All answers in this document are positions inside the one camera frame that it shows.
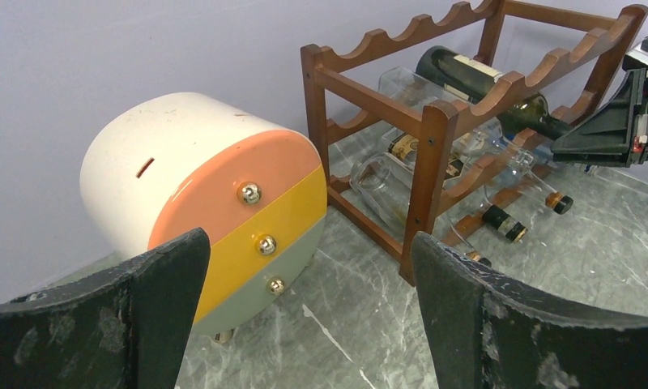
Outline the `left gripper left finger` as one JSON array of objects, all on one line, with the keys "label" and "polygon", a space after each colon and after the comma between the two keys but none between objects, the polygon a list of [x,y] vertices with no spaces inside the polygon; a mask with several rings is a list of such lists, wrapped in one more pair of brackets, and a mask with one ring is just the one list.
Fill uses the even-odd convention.
[{"label": "left gripper left finger", "polygon": [[172,388],[211,257],[192,229],[0,304],[0,388]]}]

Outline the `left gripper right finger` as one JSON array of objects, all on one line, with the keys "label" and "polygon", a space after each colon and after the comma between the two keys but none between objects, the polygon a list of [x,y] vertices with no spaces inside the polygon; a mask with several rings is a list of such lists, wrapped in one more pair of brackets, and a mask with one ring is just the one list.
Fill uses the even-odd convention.
[{"label": "left gripper right finger", "polygon": [[441,388],[648,388],[648,317],[558,297],[419,232],[416,291]]}]

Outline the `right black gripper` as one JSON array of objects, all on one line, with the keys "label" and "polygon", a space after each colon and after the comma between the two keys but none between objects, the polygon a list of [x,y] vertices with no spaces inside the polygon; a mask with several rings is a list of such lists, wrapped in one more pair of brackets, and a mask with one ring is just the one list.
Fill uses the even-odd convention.
[{"label": "right black gripper", "polygon": [[648,161],[648,68],[625,73],[601,109],[555,140],[553,160],[607,167]]}]

